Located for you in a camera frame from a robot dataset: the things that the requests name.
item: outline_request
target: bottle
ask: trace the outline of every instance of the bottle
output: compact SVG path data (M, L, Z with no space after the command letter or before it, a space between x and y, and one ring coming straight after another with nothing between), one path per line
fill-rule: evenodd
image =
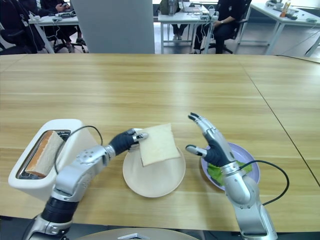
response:
M280 18L284 18L287 14L287 11L290 7L291 4L291 0L286 1L286 3L284 4L284 7L282 9L282 12L280 13Z
M168 0L169 16L175 14L175 0Z

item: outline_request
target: white bread slice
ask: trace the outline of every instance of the white bread slice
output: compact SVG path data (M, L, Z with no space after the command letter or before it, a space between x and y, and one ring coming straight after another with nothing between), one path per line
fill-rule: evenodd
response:
M148 134L148 138L139 143L142 165L144 167L180 157L170 123L148 127L139 130L138 133Z
M62 138L55 131L47 131L25 171L46 177L54 165L56 152L62 142Z

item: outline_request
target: person's hand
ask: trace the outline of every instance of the person's hand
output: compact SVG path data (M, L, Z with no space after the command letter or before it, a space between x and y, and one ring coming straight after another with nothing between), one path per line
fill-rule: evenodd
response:
M55 6L55 9L58 11L58 13L61 13L66 10L66 7L62 6L62 3L59 3Z
M216 28L216 27L219 27L221 25L221 21L215 21L213 23L213 26Z
M115 155L119 155L126 150L129 150L132 145L137 145L148 137L147 133L136 134L136 131L131 128L128 131L122 132L115 136L109 145L114 149Z

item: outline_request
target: green lettuce leaf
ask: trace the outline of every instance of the green lettuce leaf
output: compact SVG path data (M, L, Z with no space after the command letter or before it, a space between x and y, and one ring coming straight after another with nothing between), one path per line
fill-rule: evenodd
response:
M245 164L240 161L236 161L236 162L238 163L239 167L241 167ZM246 166L243 170L245 171L246 174L251 172L252 171L252 164ZM220 167L217 167L215 165L212 165L211 163L208 163L207 172L216 183L218 183L220 186L224 185L223 175L220 170Z

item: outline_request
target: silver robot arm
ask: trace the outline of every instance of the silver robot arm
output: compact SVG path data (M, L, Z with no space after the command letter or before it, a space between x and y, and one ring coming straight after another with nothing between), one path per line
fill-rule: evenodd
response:
M115 136L107 146L97 145L82 151L70 165L58 173L51 196L43 212L36 217L26 240L32 239L33 235L36 238L38 233L58 238L66 234L72 224L78 203L92 179L115 156L129 150L131 146L134 147L147 137L146 133L136 135L136 132L130 129Z
M256 182L240 170L232 150L219 130L206 118L195 113L188 116L202 130L210 149L187 145L186 150L220 167L225 194L232 203L240 233L244 240L278 239L272 220L260 201Z

